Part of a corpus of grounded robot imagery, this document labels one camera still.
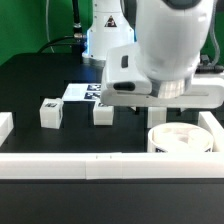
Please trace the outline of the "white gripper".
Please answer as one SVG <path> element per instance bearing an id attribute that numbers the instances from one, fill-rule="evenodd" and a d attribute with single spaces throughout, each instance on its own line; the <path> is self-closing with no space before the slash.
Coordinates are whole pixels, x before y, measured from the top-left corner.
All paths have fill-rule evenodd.
<path id="1" fill-rule="evenodd" d="M 110 49 L 101 102 L 109 106 L 217 108 L 224 103 L 224 72 L 173 77 L 159 66 L 143 70 L 138 43 Z"/>

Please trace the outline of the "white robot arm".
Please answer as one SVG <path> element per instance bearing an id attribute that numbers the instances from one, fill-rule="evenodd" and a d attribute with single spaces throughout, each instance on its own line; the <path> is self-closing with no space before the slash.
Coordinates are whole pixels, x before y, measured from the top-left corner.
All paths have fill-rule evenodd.
<path id="1" fill-rule="evenodd" d="M 136 26 L 122 0 L 92 0 L 86 61 L 104 65 L 101 102 L 113 106 L 216 108 L 224 73 L 197 73 L 217 0 L 137 0 Z"/>

